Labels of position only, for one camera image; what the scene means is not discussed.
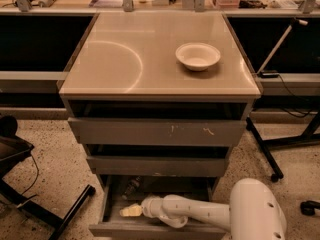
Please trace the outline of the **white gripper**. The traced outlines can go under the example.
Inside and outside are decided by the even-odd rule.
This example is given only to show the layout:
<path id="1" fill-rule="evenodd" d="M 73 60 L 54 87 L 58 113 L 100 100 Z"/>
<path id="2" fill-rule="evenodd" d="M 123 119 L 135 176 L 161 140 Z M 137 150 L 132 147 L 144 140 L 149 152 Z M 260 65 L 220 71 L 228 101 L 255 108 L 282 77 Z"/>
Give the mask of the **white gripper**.
<path id="1" fill-rule="evenodd" d="M 157 218 L 172 228 L 182 228 L 188 222 L 187 216 L 170 215 L 164 210 L 164 199 L 159 196 L 148 196 L 141 206 L 132 204 L 120 210 L 122 217 L 138 217 L 144 215 L 148 218 Z"/>

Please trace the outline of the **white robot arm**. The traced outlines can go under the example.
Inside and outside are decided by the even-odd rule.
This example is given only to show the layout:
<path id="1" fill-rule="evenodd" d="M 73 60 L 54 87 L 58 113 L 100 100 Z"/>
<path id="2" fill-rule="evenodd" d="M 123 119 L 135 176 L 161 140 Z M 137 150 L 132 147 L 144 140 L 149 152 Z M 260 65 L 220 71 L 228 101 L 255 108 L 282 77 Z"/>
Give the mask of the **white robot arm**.
<path id="1" fill-rule="evenodd" d="M 285 240 L 287 230 L 286 217 L 272 191 L 252 178 L 233 186 L 228 204 L 151 195 L 121 209 L 120 215 L 157 218 L 172 228 L 182 228 L 192 218 L 229 232 L 233 240 Z"/>

